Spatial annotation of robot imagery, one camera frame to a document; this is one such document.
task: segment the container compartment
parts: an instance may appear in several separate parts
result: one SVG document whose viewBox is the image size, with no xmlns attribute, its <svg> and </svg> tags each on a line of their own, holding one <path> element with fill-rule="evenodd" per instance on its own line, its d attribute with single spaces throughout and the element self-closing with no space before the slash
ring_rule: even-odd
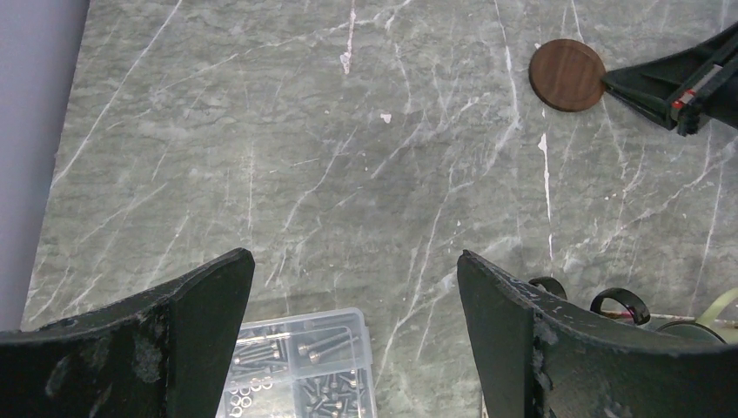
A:
<svg viewBox="0 0 738 418">
<path fill-rule="evenodd" d="M 244 324 L 218 418 L 374 418 L 372 351 L 358 309 Z"/>
</svg>

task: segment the small white mark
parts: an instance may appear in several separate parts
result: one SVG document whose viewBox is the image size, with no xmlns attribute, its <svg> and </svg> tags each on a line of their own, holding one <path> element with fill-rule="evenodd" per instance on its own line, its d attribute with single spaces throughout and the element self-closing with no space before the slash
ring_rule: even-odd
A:
<svg viewBox="0 0 738 418">
<path fill-rule="evenodd" d="M 546 133 L 540 136 L 538 149 L 543 151 L 543 187 L 546 192 L 546 213 L 548 216 L 548 228 L 551 228 L 551 190 L 548 184 L 550 173 L 548 172 L 548 142 L 546 141 Z M 554 237 L 548 234 L 548 255 L 551 261 L 554 261 Z"/>
</svg>

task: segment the screw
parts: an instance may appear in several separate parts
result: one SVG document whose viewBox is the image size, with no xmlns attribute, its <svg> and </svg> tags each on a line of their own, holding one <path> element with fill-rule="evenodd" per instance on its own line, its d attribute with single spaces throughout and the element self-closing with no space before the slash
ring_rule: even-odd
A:
<svg viewBox="0 0 738 418">
<path fill-rule="evenodd" d="M 334 341 L 342 340 L 347 336 L 349 336 L 348 331 L 340 333 L 340 334 L 332 335 L 324 340 L 315 341 L 312 344 L 299 344 L 298 353 L 300 353 L 300 355 L 307 355 L 308 353 L 310 353 L 311 350 L 315 348 L 322 347 L 325 344 L 330 344 Z"/>
<path fill-rule="evenodd" d="M 348 385 L 351 386 L 351 388 L 356 388 L 356 381 L 354 379 L 349 379 L 348 377 L 342 374 L 339 374 L 339 379 L 348 383 Z"/>
<path fill-rule="evenodd" d="M 279 345 L 276 342 L 273 342 L 269 345 L 251 344 L 245 347 L 237 347 L 235 351 L 236 351 L 236 355 L 252 355 L 256 353 L 263 353 L 266 351 L 273 351 L 278 348 L 279 348 Z"/>
<path fill-rule="evenodd" d="M 303 393 L 307 396 L 308 403 L 315 403 L 318 401 L 318 396 L 311 393 L 310 387 L 306 384 L 301 386 Z"/>
<path fill-rule="evenodd" d="M 320 407 L 323 406 L 323 402 L 325 402 L 325 398 L 320 398 L 320 400 L 318 401 L 318 403 L 316 403 L 315 405 L 312 406 L 312 412 L 318 412 L 318 410 L 320 409 Z"/>
<path fill-rule="evenodd" d="M 318 364 L 320 362 L 320 358 L 323 356 L 326 356 L 328 354 L 334 353 L 336 351 L 339 351 L 343 347 L 351 346 L 354 341 L 358 340 L 359 337 L 353 337 L 350 340 L 343 341 L 339 344 L 336 344 L 333 347 L 329 347 L 323 351 L 311 351 L 310 352 L 310 362 L 312 364 Z"/>
<path fill-rule="evenodd" d="M 320 416 L 330 416 L 332 418 L 338 418 L 339 411 L 329 411 L 328 409 L 321 408 L 318 412 L 320 412 Z"/>
<path fill-rule="evenodd" d="M 236 357 L 235 359 L 233 359 L 233 364 L 253 363 L 256 361 L 271 359 L 279 360 L 280 357 L 281 355 L 279 354 L 279 351 L 269 351 L 265 353 Z"/>
<path fill-rule="evenodd" d="M 336 408 L 341 409 L 341 407 L 344 406 L 344 403 L 342 401 L 336 401 L 334 403 L 324 403 L 323 408 Z"/>
</svg>

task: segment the worn black plastic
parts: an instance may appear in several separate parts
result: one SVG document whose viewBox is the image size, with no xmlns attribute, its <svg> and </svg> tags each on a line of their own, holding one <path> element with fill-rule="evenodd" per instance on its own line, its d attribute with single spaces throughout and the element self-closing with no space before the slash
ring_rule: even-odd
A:
<svg viewBox="0 0 738 418">
<path fill-rule="evenodd" d="M 738 417 L 737 346 L 620 324 L 468 251 L 458 278 L 489 416 Z"/>
<path fill-rule="evenodd" d="M 564 290 L 564 286 L 562 286 L 561 283 L 553 277 L 536 277 L 535 279 L 530 279 L 528 283 L 533 286 L 541 286 L 550 294 L 556 295 L 563 300 L 567 299 L 567 291 Z"/>
<path fill-rule="evenodd" d="M 237 249 L 97 311 L 0 333 L 0 416 L 212 418 L 253 271 Z"/>
<path fill-rule="evenodd" d="M 674 117 L 673 103 L 714 65 L 721 70 Z M 606 91 L 658 125 L 697 133 L 710 118 L 738 128 L 738 23 L 694 48 L 602 78 Z"/>
</svg>

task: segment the clear plastic container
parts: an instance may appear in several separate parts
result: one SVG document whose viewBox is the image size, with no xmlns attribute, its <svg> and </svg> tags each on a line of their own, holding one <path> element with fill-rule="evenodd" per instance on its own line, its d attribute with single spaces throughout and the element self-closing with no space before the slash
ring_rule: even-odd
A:
<svg viewBox="0 0 738 418">
<path fill-rule="evenodd" d="M 372 350 L 356 308 L 241 326 L 217 418 L 374 418 Z"/>
</svg>

